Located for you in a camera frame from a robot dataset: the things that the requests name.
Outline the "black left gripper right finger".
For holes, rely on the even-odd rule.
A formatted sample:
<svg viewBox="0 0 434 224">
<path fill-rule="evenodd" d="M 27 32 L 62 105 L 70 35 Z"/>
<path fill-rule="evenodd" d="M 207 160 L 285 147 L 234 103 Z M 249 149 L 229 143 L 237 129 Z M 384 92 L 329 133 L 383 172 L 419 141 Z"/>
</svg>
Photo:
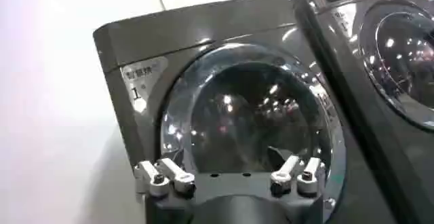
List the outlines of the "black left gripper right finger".
<svg viewBox="0 0 434 224">
<path fill-rule="evenodd" d="M 289 194 L 293 188 L 306 198 L 316 198 L 321 194 L 326 165 L 320 157 L 304 160 L 301 155 L 272 146 L 267 147 L 267 157 L 272 167 L 268 190 L 273 197 Z"/>
</svg>

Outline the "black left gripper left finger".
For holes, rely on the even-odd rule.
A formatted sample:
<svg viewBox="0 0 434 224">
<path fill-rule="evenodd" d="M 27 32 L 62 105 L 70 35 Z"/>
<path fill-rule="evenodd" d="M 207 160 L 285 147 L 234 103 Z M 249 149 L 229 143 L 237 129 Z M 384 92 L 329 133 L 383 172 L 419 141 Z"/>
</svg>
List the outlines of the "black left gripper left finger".
<svg viewBox="0 0 434 224">
<path fill-rule="evenodd" d="M 133 166 L 137 194 L 164 198 L 173 189 L 185 198 L 196 191 L 195 175 L 186 169 L 185 151 L 176 151 L 171 157 L 161 157 L 155 163 L 142 160 Z"/>
</svg>

